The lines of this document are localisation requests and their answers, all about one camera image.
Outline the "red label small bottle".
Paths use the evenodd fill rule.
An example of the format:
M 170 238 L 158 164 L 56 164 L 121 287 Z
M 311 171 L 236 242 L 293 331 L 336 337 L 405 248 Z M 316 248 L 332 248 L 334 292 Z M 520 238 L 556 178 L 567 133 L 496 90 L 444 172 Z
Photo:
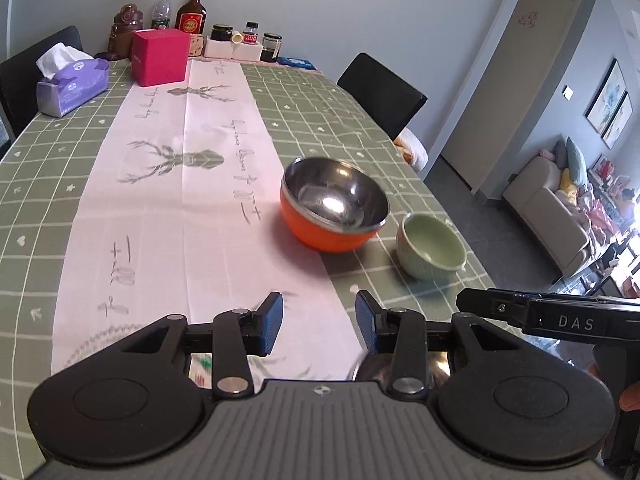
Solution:
M 257 44 L 258 39 L 258 23 L 249 21 L 246 23 L 245 28 L 242 32 L 243 44 Z

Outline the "right black chair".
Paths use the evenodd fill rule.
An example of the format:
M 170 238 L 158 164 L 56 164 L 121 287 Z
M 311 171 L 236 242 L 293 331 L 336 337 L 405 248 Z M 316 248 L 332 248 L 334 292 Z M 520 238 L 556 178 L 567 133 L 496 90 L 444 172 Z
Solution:
M 395 140 L 420 112 L 427 96 L 367 53 L 352 60 L 337 85 Z

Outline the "purple tissue pack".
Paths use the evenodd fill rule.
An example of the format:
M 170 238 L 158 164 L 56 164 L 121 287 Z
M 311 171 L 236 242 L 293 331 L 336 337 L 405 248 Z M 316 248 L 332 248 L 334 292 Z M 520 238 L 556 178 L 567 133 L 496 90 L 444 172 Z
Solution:
M 58 42 L 36 61 L 42 75 L 36 89 L 40 113 L 62 118 L 108 88 L 110 64 Z

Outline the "green ceramic bowl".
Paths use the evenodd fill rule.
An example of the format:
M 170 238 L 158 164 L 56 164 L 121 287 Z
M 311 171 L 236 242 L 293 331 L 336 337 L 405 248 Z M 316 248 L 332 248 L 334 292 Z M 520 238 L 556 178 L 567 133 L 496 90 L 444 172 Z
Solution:
M 425 212 L 406 214 L 396 233 L 396 255 L 418 281 L 449 281 L 466 265 L 462 240 L 445 221 Z

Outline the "brown figurine jar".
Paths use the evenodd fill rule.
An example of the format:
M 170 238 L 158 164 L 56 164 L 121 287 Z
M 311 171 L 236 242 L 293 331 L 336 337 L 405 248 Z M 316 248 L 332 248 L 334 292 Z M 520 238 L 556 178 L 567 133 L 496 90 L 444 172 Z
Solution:
M 114 16 L 106 51 L 98 53 L 96 57 L 107 61 L 130 58 L 134 32 L 142 28 L 143 12 L 133 3 L 125 4 Z

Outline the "black chair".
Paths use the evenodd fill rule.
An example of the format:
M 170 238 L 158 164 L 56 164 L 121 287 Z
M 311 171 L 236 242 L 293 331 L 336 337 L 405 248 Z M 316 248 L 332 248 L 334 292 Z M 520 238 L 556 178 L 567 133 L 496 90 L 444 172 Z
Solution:
M 78 29 L 70 25 L 1 63 L 1 107 L 11 141 L 17 139 L 38 113 L 36 88 L 42 73 L 36 61 L 59 42 L 82 49 Z
M 395 140 L 420 112 L 427 96 L 367 53 L 352 60 L 337 85 Z

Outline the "blue steel bowl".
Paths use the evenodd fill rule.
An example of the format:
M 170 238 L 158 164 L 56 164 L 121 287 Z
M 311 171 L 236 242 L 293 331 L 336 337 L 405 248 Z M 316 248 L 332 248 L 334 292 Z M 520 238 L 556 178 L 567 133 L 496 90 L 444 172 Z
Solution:
M 443 351 L 427 351 L 423 359 L 398 358 L 393 353 L 364 350 L 347 375 L 352 382 L 378 382 L 383 387 L 399 377 L 416 377 L 418 365 L 423 364 L 425 381 L 430 387 L 440 387 L 451 375 L 448 356 Z

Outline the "cream right door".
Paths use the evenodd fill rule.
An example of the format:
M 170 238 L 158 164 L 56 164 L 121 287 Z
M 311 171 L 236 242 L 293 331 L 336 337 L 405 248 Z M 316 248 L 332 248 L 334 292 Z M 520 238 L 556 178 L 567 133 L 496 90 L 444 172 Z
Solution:
M 442 157 L 476 192 L 514 137 L 582 0 L 518 0 Z

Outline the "blue flat packet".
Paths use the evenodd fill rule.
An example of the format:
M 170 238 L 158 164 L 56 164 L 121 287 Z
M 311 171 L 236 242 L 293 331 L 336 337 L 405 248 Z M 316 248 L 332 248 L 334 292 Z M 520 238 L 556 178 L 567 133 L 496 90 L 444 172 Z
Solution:
M 299 70 L 315 70 L 314 64 L 312 64 L 308 60 L 304 60 L 303 58 L 286 58 L 285 56 L 280 56 L 277 58 L 277 62 L 281 66 L 298 68 Z

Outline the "orange steel bowl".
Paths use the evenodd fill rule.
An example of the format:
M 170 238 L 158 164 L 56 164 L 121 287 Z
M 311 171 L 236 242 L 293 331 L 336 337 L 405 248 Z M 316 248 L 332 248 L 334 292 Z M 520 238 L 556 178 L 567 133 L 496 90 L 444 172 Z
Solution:
M 298 240 L 331 254 L 366 244 L 390 213 L 378 182 L 347 162 L 327 157 L 301 157 L 285 168 L 280 206 Z

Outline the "pink square box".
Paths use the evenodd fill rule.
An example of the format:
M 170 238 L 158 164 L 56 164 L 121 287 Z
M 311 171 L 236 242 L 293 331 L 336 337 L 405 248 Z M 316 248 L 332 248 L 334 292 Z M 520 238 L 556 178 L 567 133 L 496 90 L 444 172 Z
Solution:
M 131 73 L 140 87 L 184 81 L 190 36 L 174 28 L 142 29 L 134 32 Z

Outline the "dark glass jar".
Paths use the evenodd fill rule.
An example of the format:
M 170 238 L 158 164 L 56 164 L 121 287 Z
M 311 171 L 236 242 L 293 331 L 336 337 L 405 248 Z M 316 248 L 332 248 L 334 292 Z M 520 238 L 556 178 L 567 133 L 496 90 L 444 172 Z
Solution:
M 260 59 L 262 62 L 277 62 L 282 44 L 282 36 L 273 32 L 265 32 L 262 35 L 262 54 Z

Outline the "yellow tape roll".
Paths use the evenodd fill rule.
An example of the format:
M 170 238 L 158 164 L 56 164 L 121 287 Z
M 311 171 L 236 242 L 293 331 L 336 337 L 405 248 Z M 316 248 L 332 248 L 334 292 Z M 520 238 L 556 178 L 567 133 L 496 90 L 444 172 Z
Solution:
M 238 32 L 237 30 L 235 30 L 234 32 L 232 32 L 231 42 L 232 44 L 242 44 L 243 38 L 244 35 L 242 34 L 242 32 Z

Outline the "white painted ceramic plate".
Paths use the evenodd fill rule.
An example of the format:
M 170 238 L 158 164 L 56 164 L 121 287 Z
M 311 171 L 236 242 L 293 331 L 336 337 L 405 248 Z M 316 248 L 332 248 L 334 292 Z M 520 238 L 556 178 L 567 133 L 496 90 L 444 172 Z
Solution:
M 189 378 L 198 388 L 212 388 L 213 358 L 210 353 L 192 353 Z

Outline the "beige sofa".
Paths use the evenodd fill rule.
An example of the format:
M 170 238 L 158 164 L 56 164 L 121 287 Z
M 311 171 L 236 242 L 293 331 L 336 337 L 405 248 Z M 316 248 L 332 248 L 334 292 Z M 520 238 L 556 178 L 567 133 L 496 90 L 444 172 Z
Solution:
M 564 278 L 591 261 L 589 236 L 556 192 L 561 170 L 555 162 L 534 157 L 511 181 L 502 198 L 548 252 Z

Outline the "far left black chair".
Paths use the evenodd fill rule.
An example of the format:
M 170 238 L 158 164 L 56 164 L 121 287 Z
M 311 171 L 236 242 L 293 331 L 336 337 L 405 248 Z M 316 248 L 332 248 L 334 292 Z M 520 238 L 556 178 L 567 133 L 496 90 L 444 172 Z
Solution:
M 59 42 L 82 49 L 78 29 L 70 25 L 1 63 L 1 107 L 11 141 L 17 139 L 38 113 L 36 88 L 42 73 L 36 61 Z

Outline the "white flat box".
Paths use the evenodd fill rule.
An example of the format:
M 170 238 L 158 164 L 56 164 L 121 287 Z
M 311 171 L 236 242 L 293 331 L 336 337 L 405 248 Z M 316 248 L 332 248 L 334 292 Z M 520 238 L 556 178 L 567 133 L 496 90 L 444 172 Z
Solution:
M 262 44 L 234 44 L 231 41 L 206 41 L 204 56 L 243 62 L 258 62 L 262 55 Z

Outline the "clear water bottle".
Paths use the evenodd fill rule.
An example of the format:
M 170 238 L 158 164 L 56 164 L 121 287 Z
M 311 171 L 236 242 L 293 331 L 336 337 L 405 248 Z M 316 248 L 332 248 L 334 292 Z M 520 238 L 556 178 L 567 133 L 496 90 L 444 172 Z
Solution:
M 158 0 L 151 18 L 152 29 L 166 29 L 170 25 L 171 0 Z

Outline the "framed wall pictures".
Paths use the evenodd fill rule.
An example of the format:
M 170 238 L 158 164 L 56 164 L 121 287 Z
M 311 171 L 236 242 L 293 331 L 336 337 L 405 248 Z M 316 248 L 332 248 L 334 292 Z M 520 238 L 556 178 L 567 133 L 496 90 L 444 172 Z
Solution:
M 616 58 L 612 59 L 586 118 L 605 146 L 612 150 L 634 112 L 626 81 Z

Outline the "clear glass plate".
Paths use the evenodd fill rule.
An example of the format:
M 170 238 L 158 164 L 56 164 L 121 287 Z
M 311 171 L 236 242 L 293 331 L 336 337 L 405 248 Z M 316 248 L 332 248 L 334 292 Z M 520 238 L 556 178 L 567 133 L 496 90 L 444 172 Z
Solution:
M 142 324 L 134 323 L 110 325 L 107 328 L 104 328 L 104 330 L 99 330 L 95 334 L 86 338 L 67 358 L 62 359 L 58 364 L 52 363 L 51 373 L 57 373 L 61 370 L 65 370 L 67 367 L 88 358 L 88 356 L 92 356 L 96 352 L 108 347 L 110 344 L 114 344 L 114 342 L 120 341 L 122 338 L 140 330 L 142 327 Z

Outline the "dark lidded jar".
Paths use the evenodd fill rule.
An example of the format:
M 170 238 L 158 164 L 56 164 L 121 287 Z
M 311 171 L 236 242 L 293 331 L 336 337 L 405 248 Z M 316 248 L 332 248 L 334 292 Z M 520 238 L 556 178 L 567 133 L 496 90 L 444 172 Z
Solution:
M 227 24 L 213 24 L 210 39 L 220 42 L 230 42 L 233 36 L 233 27 Z

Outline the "brown liquor bottle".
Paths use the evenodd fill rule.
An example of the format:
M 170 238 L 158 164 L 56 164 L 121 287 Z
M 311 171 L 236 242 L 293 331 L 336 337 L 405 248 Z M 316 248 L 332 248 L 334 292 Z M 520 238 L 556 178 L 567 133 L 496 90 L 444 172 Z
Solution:
M 188 0 L 177 12 L 176 29 L 186 34 L 201 34 L 207 11 L 201 0 Z

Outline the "beige patterned small box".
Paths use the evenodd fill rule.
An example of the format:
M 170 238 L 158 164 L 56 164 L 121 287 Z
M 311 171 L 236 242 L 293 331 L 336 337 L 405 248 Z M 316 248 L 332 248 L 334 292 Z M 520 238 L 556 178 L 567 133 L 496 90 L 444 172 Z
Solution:
M 190 58 L 199 58 L 200 56 L 202 56 L 205 49 L 205 45 L 206 45 L 206 39 L 203 35 L 192 34 L 190 36 L 190 48 L 189 48 Z

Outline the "pink deer table runner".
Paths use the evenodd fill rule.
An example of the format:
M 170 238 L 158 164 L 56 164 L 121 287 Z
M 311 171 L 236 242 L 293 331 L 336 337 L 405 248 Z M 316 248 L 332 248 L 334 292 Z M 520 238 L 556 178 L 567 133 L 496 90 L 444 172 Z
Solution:
M 110 325 L 205 323 L 280 292 L 255 378 L 345 378 L 360 345 L 320 256 L 283 221 L 282 174 L 241 64 L 193 61 L 184 81 L 131 88 L 73 220 L 52 363 Z

